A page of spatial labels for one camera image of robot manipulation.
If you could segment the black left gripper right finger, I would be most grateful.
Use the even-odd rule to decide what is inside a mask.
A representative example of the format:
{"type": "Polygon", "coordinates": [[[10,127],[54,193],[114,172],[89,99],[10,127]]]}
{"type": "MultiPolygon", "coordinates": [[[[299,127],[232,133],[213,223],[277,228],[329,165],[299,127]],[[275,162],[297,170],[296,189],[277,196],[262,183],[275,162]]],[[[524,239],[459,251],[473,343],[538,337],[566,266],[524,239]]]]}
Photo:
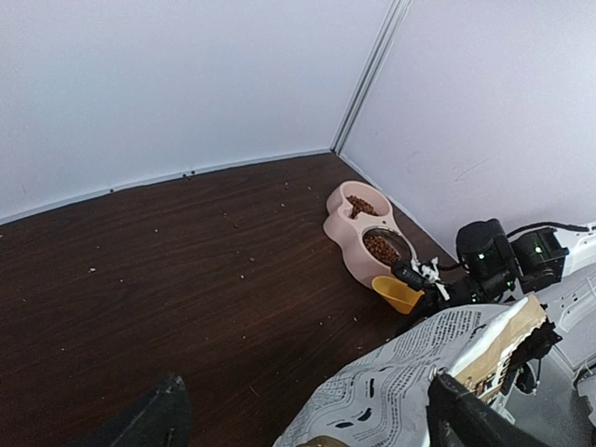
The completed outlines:
{"type": "Polygon", "coordinates": [[[430,446],[544,446],[479,400],[448,373],[436,375],[428,389],[427,425],[430,446]]]}

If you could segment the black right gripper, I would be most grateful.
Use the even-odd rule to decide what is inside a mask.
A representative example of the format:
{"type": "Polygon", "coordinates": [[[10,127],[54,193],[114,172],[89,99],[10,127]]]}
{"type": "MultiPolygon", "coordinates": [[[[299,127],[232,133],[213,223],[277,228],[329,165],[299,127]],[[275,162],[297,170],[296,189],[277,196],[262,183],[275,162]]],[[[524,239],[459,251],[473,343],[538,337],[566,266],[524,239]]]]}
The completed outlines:
{"type": "Polygon", "coordinates": [[[464,305],[465,303],[466,299],[463,295],[453,295],[449,300],[446,300],[438,291],[428,291],[405,317],[405,320],[398,327],[396,335],[406,333],[419,320],[430,318],[444,309],[464,305]]]}

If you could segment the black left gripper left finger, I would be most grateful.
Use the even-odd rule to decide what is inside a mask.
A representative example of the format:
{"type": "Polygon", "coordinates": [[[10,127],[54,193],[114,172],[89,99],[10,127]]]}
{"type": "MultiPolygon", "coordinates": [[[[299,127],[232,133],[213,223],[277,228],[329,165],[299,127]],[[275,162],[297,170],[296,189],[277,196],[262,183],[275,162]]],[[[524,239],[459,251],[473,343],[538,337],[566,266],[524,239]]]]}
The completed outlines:
{"type": "Polygon", "coordinates": [[[69,446],[187,446],[193,419],[186,385],[178,374],[142,394],[116,416],[69,446]]]}

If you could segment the yellow plastic scoop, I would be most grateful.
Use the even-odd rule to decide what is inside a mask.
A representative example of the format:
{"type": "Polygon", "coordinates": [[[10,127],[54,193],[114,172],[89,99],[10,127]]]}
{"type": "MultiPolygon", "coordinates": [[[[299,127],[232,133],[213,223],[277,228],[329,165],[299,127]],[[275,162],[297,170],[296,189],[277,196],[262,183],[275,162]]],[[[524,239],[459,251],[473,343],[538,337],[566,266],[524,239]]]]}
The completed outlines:
{"type": "Polygon", "coordinates": [[[424,295],[422,291],[415,291],[404,282],[387,276],[374,278],[372,289],[402,315],[409,315],[424,295]]]}

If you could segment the dog food bag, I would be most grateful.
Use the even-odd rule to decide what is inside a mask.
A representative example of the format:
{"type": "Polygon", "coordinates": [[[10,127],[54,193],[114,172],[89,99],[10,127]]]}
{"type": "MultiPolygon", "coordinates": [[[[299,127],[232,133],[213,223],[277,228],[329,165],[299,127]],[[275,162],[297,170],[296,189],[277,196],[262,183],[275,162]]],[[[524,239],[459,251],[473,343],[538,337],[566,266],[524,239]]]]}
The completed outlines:
{"type": "Polygon", "coordinates": [[[514,351],[547,320],[530,295],[514,305],[448,308],[346,365],[320,385],[278,446],[427,446],[428,389],[448,373],[483,402],[514,351]]]}

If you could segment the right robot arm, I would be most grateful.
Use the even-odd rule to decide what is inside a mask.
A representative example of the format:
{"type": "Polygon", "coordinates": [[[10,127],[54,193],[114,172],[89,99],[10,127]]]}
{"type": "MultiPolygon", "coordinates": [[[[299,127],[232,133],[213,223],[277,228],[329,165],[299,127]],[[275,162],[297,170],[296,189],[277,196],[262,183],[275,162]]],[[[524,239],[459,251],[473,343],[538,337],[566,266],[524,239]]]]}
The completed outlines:
{"type": "Polygon", "coordinates": [[[496,218],[461,227],[456,262],[397,261],[392,275],[421,298],[399,334],[424,318],[460,305],[493,304],[517,287],[528,294],[595,263],[595,223],[530,223],[507,232],[496,218]]]}

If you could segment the pink double pet bowl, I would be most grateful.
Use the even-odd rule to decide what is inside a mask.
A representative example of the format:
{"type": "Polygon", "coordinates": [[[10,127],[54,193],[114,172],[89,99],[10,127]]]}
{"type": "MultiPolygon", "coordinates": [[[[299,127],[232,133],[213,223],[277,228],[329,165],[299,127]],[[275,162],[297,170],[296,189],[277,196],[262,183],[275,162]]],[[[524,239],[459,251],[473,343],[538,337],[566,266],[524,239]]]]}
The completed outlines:
{"type": "Polygon", "coordinates": [[[401,259],[411,261],[417,258],[413,244],[396,223],[392,204],[372,186],[357,181],[341,183],[328,197],[326,207],[328,217],[323,230],[340,247],[347,271],[364,287],[369,289],[374,278],[391,274],[390,267],[377,260],[365,247],[365,236],[387,236],[401,259]],[[352,216],[354,206],[348,201],[351,196],[370,204],[374,214],[361,212],[352,216]]]}

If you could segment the steel bowl insert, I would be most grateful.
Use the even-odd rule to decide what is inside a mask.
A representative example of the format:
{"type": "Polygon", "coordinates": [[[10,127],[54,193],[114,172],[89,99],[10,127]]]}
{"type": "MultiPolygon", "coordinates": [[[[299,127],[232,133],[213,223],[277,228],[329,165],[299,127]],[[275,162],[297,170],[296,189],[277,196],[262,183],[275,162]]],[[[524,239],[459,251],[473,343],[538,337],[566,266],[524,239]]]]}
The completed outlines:
{"type": "Polygon", "coordinates": [[[367,252],[381,264],[391,267],[397,261],[410,261],[413,249],[405,237],[388,228],[372,228],[362,235],[367,252]]]}

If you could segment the brown kibble in steel bowl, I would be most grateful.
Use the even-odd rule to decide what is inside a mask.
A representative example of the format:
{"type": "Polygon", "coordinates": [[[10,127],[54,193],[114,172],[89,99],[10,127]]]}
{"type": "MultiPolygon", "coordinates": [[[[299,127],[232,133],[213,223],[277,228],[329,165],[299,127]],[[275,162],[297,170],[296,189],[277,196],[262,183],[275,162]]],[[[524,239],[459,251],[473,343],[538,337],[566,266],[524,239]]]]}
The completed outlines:
{"type": "Polygon", "coordinates": [[[363,243],[369,254],[381,264],[392,266],[400,259],[395,248],[380,236],[364,236],[363,243]]]}

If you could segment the brown kibble in pink bowl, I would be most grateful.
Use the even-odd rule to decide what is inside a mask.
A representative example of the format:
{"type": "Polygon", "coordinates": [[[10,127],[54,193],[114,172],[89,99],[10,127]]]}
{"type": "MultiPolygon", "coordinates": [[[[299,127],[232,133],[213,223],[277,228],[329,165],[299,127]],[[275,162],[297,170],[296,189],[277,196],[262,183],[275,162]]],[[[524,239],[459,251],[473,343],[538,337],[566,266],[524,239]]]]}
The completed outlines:
{"type": "Polygon", "coordinates": [[[358,196],[348,196],[347,201],[352,206],[351,211],[348,213],[348,217],[350,219],[355,220],[361,213],[377,216],[378,213],[376,212],[373,205],[366,200],[358,197],[358,196]]]}

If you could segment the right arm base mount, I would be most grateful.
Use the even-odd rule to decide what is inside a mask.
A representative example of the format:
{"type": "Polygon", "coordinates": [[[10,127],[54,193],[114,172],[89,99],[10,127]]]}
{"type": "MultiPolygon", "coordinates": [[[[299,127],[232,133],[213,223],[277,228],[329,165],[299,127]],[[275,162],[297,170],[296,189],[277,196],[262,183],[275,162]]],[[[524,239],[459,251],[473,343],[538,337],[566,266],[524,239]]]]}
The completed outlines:
{"type": "Polygon", "coordinates": [[[508,389],[515,386],[522,394],[536,393],[540,385],[542,359],[562,340],[555,328],[553,322],[547,321],[517,347],[508,368],[508,389]]]}

